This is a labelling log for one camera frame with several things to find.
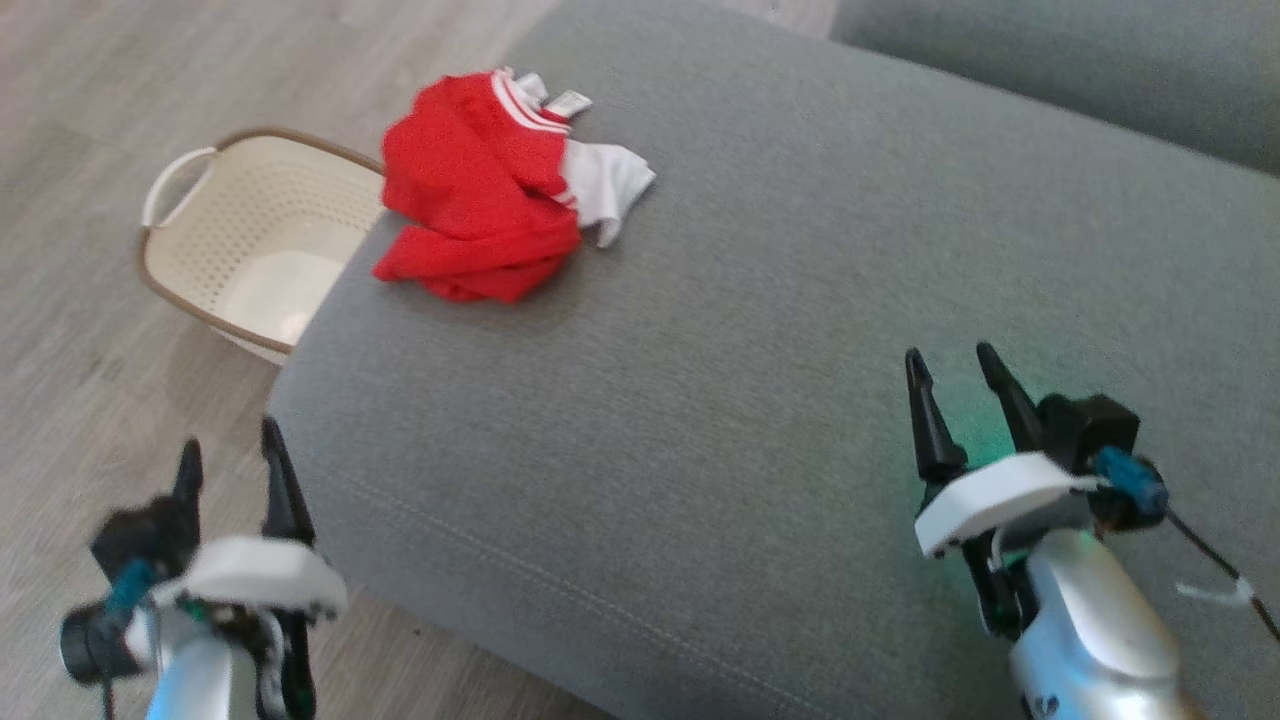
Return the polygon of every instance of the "white stripe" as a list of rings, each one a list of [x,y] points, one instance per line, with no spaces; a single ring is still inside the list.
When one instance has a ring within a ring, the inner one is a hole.
[[[532,120],[534,124],[550,126],[553,128],[563,129],[566,132],[570,129],[567,124],[550,120],[543,117],[543,114],[539,113],[536,109],[531,108],[530,104],[524,99],[524,91],[516,87],[516,82],[511,79],[511,73],[500,73],[500,74],[502,74],[502,86],[507,88],[507,96],[516,102],[517,111],[521,109],[527,110],[525,117]]]
[[[529,118],[526,118],[524,115],[524,113],[520,111],[520,108],[516,106],[516,100],[512,99],[512,96],[507,92],[507,88],[506,88],[506,86],[502,82],[503,79],[506,79],[506,77],[504,76],[499,77],[499,76],[502,76],[500,70],[494,72],[489,77],[489,83],[493,86],[493,94],[498,99],[498,104],[502,105],[502,109],[506,110],[508,115],[511,115],[511,119],[516,120],[518,124],[521,124],[522,127],[526,127],[529,129],[538,129],[538,131],[547,131],[547,132],[558,132],[558,133],[562,133],[562,135],[568,135],[568,127],[563,127],[563,126],[562,127],[556,127],[556,126],[550,126],[550,124],[538,126],[538,124],[534,124],[532,120],[530,120]]]

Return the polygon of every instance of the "wooden floor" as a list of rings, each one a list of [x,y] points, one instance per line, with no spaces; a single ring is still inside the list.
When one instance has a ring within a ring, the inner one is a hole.
[[[156,172],[264,123],[375,155],[417,87],[492,67],[554,1],[0,0],[0,720],[100,716],[55,630],[105,589],[96,523],[172,482],[186,436],[206,533],[261,519],[275,370],[138,282]],[[719,1],[814,36],[836,4]],[[321,717],[603,717],[358,589],[314,648]],[[150,688],[120,688],[118,716],[141,719]]]

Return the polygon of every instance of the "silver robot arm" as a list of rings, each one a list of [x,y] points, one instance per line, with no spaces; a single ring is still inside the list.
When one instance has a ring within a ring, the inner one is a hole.
[[[91,550],[111,583],[100,602],[63,621],[68,674],[100,684],[157,675],[147,720],[311,720],[315,685],[307,628],[347,609],[342,578],[314,550],[315,532],[270,418],[261,536],[200,542],[200,446],[183,448],[168,496],[114,512]]]
[[[933,400],[919,351],[906,355],[925,556],[959,551],[988,634],[1033,720],[1198,720],[1178,642],[1100,541],[1164,519],[1167,492],[1132,457],[1138,418],[1106,396],[1033,406],[995,348],[978,346],[1015,455],[969,470]]]

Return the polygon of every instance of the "clothing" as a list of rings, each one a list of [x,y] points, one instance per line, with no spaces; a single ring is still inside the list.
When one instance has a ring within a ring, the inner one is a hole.
[[[622,217],[657,177],[644,158],[621,145],[576,140],[566,143],[561,174],[577,199],[577,227],[600,225],[598,247],[613,245]]]
[[[454,301],[516,302],[579,242],[561,176],[568,126],[527,100],[511,70],[445,77],[383,140],[383,202],[404,228],[374,266]]]
[[[521,76],[516,81],[516,90],[521,95],[521,99],[529,105],[536,105],[541,108],[543,102],[547,102],[547,85],[543,82],[541,76],[538,73],[529,73]]]

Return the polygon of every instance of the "sofa cushion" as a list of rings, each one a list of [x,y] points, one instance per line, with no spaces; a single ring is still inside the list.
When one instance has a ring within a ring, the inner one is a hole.
[[[845,0],[832,36],[1280,174],[1280,3]]]
[[[1275,178],[684,0],[566,3],[509,60],[658,179],[513,306],[375,281],[376,225],[270,404],[355,580],[626,720],[1012,720],[1007,644],[913,533],[902,354],[980,462],[987,338],[1037,396],[1132,405],[1280,598]],[[1115,546],[1212,715],[1267,716],[1257,619],[1174,591],[1212,565]]]

